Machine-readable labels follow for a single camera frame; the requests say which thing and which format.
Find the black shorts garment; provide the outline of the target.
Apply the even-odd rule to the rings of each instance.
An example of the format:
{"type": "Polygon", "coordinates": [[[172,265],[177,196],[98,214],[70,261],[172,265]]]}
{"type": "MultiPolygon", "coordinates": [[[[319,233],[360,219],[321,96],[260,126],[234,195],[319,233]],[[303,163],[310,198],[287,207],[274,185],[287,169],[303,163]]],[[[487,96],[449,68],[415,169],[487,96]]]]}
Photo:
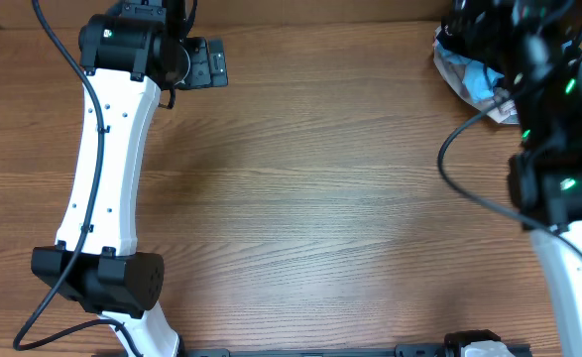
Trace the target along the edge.
{"type": "Polygon", "coordinates": [[[441,18],[439,41],[458,55],[502,72],[503,52],[513,36],[514,1],[452,0],[441,18]]]}

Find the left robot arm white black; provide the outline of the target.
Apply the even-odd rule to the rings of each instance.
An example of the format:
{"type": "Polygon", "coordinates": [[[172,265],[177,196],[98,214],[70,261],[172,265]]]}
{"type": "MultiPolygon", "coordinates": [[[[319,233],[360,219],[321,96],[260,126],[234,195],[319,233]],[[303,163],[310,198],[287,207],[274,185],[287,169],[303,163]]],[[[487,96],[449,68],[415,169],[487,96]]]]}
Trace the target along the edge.
{"type": "Polygon", "coordinates": [[[84,89],[83,127],[68,207],[53,245],[37,247],[35,276],[112,328],[128,356],[181,356],[161,308],[165,265],[138,248],[136,207],[144,147],[163,93],[223,87],[218,39],[192,37],[197,5],[120,1],[92,16],[70,66],[84,89]]]}

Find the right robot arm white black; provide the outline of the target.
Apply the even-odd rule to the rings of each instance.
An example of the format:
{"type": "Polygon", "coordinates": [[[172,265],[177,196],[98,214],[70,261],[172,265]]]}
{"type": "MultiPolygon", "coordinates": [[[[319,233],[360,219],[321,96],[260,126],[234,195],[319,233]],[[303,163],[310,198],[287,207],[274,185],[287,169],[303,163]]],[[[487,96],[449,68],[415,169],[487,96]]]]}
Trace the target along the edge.
{"type": "Polygon", "coordinates": [[[523,150],[510,160],[514,206],[543,269],[562,353],[582,356],[582,11],[574,1],[514,9],[506,69],[524,78],[517,102],[523,150]]]}

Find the light blue printed shirt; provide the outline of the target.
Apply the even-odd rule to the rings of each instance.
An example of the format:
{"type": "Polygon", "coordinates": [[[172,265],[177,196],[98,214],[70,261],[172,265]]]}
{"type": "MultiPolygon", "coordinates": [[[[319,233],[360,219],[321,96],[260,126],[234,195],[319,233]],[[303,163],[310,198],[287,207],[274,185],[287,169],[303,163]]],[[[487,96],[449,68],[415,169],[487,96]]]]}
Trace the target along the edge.
{"type": "Polygon", "coordinates": [[[434,53],[440,55],[444,68],[456,72],[462,87],[474,103],[494,97],[498,81],[504,77],[501,73],[478,60],[469,59],[445,49],[438,40],[434,42],[434,53]]]}

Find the beige folded garment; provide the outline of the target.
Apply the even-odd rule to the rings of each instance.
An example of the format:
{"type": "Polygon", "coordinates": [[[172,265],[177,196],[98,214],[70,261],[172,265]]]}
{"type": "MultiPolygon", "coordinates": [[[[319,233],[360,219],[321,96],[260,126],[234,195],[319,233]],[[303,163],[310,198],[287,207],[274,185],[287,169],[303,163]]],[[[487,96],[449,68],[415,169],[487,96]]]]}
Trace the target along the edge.
{"type": "Polygon", "coordinates": [[[435,29],[433,62],[452,90],[477,110],[498,105],[509,93],[502,88],[504,76],[482,62],[459,55],[445,47],[441,27],[435,29]]]}

